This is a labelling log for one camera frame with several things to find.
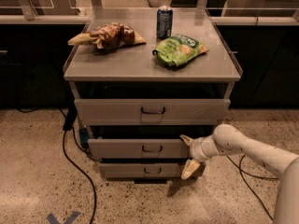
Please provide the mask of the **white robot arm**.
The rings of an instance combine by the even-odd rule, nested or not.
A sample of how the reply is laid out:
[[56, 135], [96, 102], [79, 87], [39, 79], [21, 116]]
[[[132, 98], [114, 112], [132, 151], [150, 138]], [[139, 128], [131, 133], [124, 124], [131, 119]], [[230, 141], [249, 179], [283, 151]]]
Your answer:
[[273, 224], [299, 224], [299, 155], [245, 136], [229, 124], [218, 125], [212, 135], [180, 138], [189, 147], [191, 159], [181, 173], [188, 179], [205, 161], [216, 156], [243, 153], [280, 179]]

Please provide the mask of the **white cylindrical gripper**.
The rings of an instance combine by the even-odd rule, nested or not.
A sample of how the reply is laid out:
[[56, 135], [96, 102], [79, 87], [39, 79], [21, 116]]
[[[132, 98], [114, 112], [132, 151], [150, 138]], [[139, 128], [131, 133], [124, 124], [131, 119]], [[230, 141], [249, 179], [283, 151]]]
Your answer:
[[217, 156], [219, 151], [217, 150], [216, 143], [211, 135], [208, 137], [192, 139], [189, 136], [182, 134], [180, 138], [187, 146], [190, 146], [190, 154], [194, 159], [187, 160], [184, 165], [181, 178], [186, 180], [200, 167], [200, 162], [210, 160], [212, 157]]

